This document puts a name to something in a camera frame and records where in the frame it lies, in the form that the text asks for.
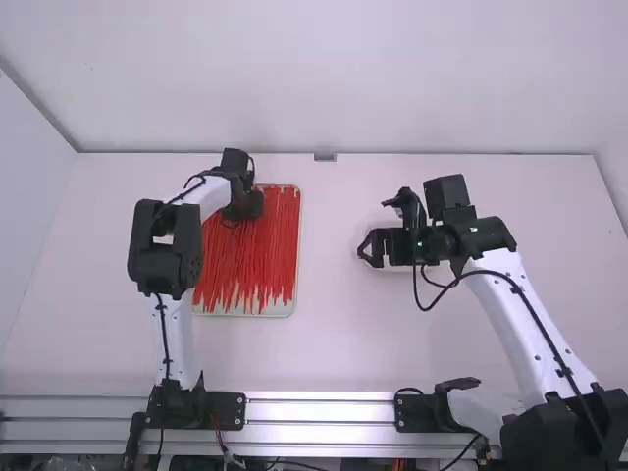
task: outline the red straws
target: red straws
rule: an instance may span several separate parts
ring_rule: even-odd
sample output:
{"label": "red straws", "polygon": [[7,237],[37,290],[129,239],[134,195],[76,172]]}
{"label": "red straws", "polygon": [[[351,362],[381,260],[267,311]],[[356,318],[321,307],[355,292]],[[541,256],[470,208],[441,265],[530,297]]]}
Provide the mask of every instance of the red straws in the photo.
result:
{"label": "red straws", "polygon": [[193,304],[203,311],[261,314],[294,299],[301,192],[261,185],[264,214],[231,228],[214,214],[203,224],[203,273]]}

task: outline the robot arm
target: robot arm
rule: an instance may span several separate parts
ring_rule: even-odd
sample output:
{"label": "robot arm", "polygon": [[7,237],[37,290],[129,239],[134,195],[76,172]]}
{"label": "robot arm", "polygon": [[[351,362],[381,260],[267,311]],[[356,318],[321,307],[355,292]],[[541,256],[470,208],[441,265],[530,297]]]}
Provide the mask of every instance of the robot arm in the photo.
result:
{"label": "robot arm", "polygon": [[201,226],[216,211],[233,221],[261,215],[263,195],[252,188],[249,160],[241,150],[226,149],[221,165],[190,177],[182,193],[135,206],[128,271],[147,298],[161,347],[156,385],[170,380],[189,391],[202,382],[191,332],[192,288],[203,263]]}
{"label": "robot arm", "polygon": [[[537,297],[505,223],[477,217],[464,178],[434,179],[424,189],[432,225],[418,196],[404,187],[383,203],[398,210],[403,227],[371,231],[358,256],[374,268],[410,266],[415,279],[417,265],[448,261],[455,280],[446,289],[463,282],[480,300],[515,372],[524,410],[504,417],[497,404],[478,399],[479,380],[464,378],[437,385],[429,397],[396,397],[395,417],[429,409],[444,430],[480,432],[501,445],[506,461],[529,469],[612,466],[628,438],[626,393],[605,391],[576,357]],[[412,432],[403,425],[397,421],[400,432]]]}

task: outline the white wall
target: white wall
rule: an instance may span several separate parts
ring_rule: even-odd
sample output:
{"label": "white wall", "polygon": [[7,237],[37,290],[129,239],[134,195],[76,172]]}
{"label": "white wall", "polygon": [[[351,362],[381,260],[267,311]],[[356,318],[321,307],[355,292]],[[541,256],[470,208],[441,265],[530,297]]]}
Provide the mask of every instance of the white wall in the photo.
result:
{"label": "white wall", "polygon": [[89,150],[585,152],[628,224],[625,0],[4,0]]}
{"label": "white wall", "polygon": [[[162,352],[146,300],[126,273],[133,206],[142,197],[174,194],[189,175],[218,159],[77,159],[0,358],[0,393],[150,390]],[[383,198],[404,183],[420,187],[462,172],[481,214],[501,215],[512,230],[530,280],[573,350],[604,387],[628,390],[628,242],[591,157],[255,159],[259,182],[302,190],[296,309],[285,319],[195,316],[194,347],[208,388],[394,391],[475,376],[482,391],[515,393],[489,318],[467,288],[422,313],[409,273],[378,272],[355,257],[374,225],[399,224],[394,211],[381,206]],[[430,274],[441,283],[451,279],[447,267]],[[425,302],[436,291],[419,282]]]}
{"label": "white wall", "polygon": [[75,155],[0,70],[0,349],[25,296]]}

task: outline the white table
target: white table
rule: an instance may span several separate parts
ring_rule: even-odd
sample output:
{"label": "white table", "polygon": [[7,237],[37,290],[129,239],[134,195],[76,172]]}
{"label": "white table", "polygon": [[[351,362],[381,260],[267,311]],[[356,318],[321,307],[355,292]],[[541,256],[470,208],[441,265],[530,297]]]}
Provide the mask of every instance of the white table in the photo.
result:
{"label": "white table", "polygon": [[[217,155],[78,159],[2,357],[4,394],[148,394],[157,360],[142,296],[126,273],[134,203],[165,198]],[[256,156],[260,183],[302,190],[297,307],[285,319],[195,318],[206,386],[392,393],[475,376],[516,393],[473,295],[414,305],[409,274],[355,257],[368,229],[400,224],[380,202],[403,185],[462,173],[480,216],[501,216],[556,325],[603,386],[628,388],[628,243],[590,156]],[[451,272],[432,272],[441,281]],[[425,299],[435,290],[421,284]]]}

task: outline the metal rail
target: metal rail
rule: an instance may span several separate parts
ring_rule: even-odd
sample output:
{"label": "metal rail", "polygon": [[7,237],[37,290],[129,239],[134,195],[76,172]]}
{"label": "metal rail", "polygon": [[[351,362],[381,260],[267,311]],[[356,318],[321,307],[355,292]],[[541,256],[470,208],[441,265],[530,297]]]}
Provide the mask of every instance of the metal rail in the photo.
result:
{"label": "metal rail", "polygon": [[[246,425],[224,432],[230,449],[256,456],[454,458],[467,434],[400,434],[393,395],[379,392],[248,392]],[[0,396],[0,453],[122,454],[139,396]],[[220,455],[215,434],[167,430],[163,454]],[[156,453],[159,431],[142,435]],[[495,447],[494,457],[500,457]],[[468,458],[474,458],[469,451]]]}

